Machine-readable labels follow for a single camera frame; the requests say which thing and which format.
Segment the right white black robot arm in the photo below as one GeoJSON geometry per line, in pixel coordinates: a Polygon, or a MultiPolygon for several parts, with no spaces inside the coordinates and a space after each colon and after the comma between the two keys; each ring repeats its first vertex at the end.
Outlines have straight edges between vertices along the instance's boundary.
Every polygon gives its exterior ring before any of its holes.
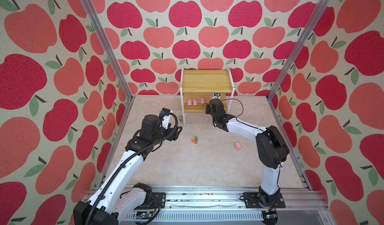
{"type": "Polygon", "coordinates": [[[287,143],[275,126],[260,127],[246,123],[225,111],[223,101],[212,99],[206,114],[211,115],[213,125],[229,133],[240,135],[256,143],[259,159],[264,165],[263,180],[259,186],[259,204],[273,207],[281,195],[280,173],[290,153],[287,143]]]}

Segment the wooden two-tier white-frame shelf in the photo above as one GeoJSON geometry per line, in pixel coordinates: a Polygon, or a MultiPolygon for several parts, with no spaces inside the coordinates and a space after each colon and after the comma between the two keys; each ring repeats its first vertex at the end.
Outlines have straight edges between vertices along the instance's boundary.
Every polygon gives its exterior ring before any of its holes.
{"type": "Polygon", "coordinates": [[[235,84],[229,69],[226,70],[186,70],[181,69],[180,79],[180,97],[182,104],[183,125],[187,123],[187,113],[204,113],[206,105],[210,101],[210,97],[214,93],[220,93],[221,99],[226,99],[229,94],[230,98],[234,96],[235,84]],[[204,105],[201,104],[200,98],[206,100],[204,105]],[[196,99],[199,104],[197,107],[188,107],[187,101],[196,99]]]}

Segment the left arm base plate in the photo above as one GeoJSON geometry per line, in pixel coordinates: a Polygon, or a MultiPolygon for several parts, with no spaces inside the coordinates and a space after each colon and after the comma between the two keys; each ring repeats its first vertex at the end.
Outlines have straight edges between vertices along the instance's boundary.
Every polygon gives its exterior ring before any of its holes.
{"type": "Polygon", "coordinates": [[[165,202],[166,202],[166,193],[152,193],[151,198],[146,199],[145,203],[141,206],[136,207],[135,210],[156,209],[157,207],[164,209],[165,202]]]}

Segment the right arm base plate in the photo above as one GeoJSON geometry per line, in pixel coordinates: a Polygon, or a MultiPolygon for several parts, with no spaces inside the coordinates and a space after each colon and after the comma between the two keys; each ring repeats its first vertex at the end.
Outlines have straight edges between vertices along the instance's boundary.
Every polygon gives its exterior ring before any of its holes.
{"type": "Polygon", "coordinates": [[[284,209],[286,208],[285,201],[280,191],[273,195],[268,195],[264,192],[249,192],[243,193],[239,199],[243,201],[247,209],[284,209]]]}

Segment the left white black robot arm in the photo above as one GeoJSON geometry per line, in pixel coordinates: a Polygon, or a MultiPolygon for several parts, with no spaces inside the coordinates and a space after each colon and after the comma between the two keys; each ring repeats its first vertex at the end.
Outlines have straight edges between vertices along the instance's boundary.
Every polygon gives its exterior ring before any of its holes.
{"type": "Polygon", "coordinates": [[[169,109],[160,114],[146,115],[142,127],[128,141],[126,150],[103,185],[86,201],[78,202],[73,210],[76,225],[118,225],[122,218],[138,207],[150,207],[152,187],[138,183],[127,193],[123,190],[136,170],[154,147],[178,139],[182,127],[178,117],[169,109]],[[173,117],[176,124],[171,125],[173,117]]]}

